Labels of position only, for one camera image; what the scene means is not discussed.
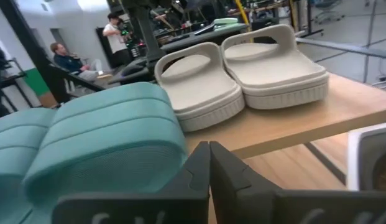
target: man in blue jacket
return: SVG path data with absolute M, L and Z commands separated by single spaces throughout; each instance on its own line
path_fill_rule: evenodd
M 101 62 L 98 59 L 93 60 L 90 65 L 83 65 L 81 59 L 75 54 L 69 54 L 62 44 L 53 43 L 50 45 L 50 50 L 55 53 L 53 60 L 58 66 L 89 82 L 95 81 L 103 74 Z

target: table leg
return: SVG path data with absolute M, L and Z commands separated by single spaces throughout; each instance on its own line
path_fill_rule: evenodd
M 20 88 L 19 84 L 17 84 L 17 82 L 15 81 L 14 82 L 14 85 L 16 86 L 16 88 L 19 90 L 20 94 L 23 96 L 24 100 L 27 102 L 27 104 L 33 108 L 31 102 L 29 101 L 29 99 L 27 98 L 27 96 L 24 94 L 23 90 Z
M 301 38 L 309 37 L 314 34 L 322 33 L 324 30 L 319 29 L 316 31 L 311 30 L 311 2 L 307 0 L 307 34 L 301 36 Z
M 304 143 L 309 151 L 322 163 L 340 182 L 346 185 L 346 175 L 337 168 L 315 145 L 311 142 Z
M 1 91 L 1 92 L 2 92 L 2 96 L 5 97 L 5 100 L 6 100 L 7 103 L 11 106 L 12 110 L 13 110 L 14 112 L 18 111 L 17 108 L 16 108 L 16 107 L 14 106 L 14 104 L 12 103 L 11 99 L 9 99 L 9 97 L 7 97 L 6 94 L 5 94 L 3 91 Z

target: teal slide sandal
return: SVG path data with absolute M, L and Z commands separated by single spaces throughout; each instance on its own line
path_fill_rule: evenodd
M 19 201 L 27 205 L 22 207 L 32 207 L 21 209 L 18 215 L 6 216 L 5 211 L 2 217 L 21 220 L 28 214 L 21 220 L 26 224 L 50 223 L 58 198 L 68 194 L 156 192 L 179 171 L 187 157 L 185 138 L 168 96 L 157 85 L 135 83 L 112 88 L 77 98 L 58 111 L 21 111 L 0 119 L 0 126 L 10 121 L 14 126 L 23 126 L 21 120 L 32 121 L 31 114 L 48 119 L 39 126 L 44 129 L 46 124 L 46 129 L 30 131 L 37 133 L 33 134 L 35 139 L 31 138 L 34 151 L 29 157 L 10 155 L 9 166 L 4 166 L 0 175 L 0 180 L 6 179 L 3 173 L 10 170 L 13 173 L 9 172 L 9 179 L 17 177 L 20 181 L 24 176 L 21 185 L 10 180 L 2 180 L 0 185 L 15 186 L 14 192 L 22 190 L 22 194 L 10 196 L 21 195 Z M 0 135 L 5 136 L 6 132 L 0 129 Z M 23 152 L 31 151 L 33 143 Z M 15 164 L 22 165 L 20 157 L 26 162 L 16 171 Z M 18 223 L 3 220 L 6 219 L 0 216 L 0 223 Z

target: wooden table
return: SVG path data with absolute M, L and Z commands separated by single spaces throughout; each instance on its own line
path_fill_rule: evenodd
M 218 141 L 245 159 L 384 122 L 386 91 L 331 75 L 323 101 L 279 110 L 246 108 L 186 139 L 190 152 L 200 141 Z

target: floor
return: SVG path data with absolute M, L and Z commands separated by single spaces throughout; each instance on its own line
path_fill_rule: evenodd
M 364 0 L 342 0 L 342 4 L 335 7 L 334 10 L 344 14 L 345 18 L 322 25 L 313 23 L 313 30 L 324 29 L 324 36 L 316 34 L 308 38 L 361 47 L 365 47 L 369 43 L 371 49 L 386 50 L 386 1 L 371 0 L 370 6 L 365 7 Z M 369 32 L 373 10 L 375 12 L 374 23 L 372 32 Z M 318 13 L 319 10 L 314 8 L 314 16 Z M 326 67 L 330 72 L 363 81 L 365 55 L 344 53 L 310 45 L 300 45 L 299 48 L 309 58 Z M 379 62 L 379 58 L 369 57 L 367 83 L 377 82 L 377 76 L 381 72 L 386 74 L 386 60 L 382 60 L 381 67 Z

